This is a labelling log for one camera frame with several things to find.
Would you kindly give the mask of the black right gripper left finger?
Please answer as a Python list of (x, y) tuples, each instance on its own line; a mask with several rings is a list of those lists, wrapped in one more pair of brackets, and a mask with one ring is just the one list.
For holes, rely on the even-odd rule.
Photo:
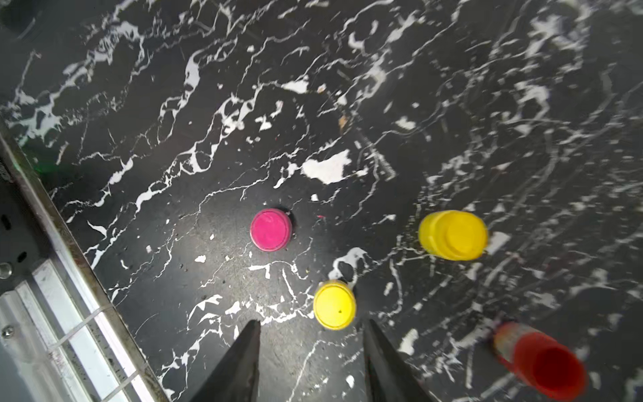
[(250, 320), (192, 401), (256, 401), (260, 347), (261, 324)]

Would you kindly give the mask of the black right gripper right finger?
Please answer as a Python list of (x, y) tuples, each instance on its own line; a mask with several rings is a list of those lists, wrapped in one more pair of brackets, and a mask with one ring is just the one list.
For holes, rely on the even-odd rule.
[(363, 352), (368, 401), (435, 401), (373, 319), (363, 326)]

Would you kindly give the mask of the magenta paint jar lid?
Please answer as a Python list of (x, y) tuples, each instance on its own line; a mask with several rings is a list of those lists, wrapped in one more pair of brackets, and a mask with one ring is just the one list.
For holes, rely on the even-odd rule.
[(292, 236), (292, 222), (280, 209), (263, 209), (251, 221), (249, 234), (262, 251), (274, 252), (286, 247)]

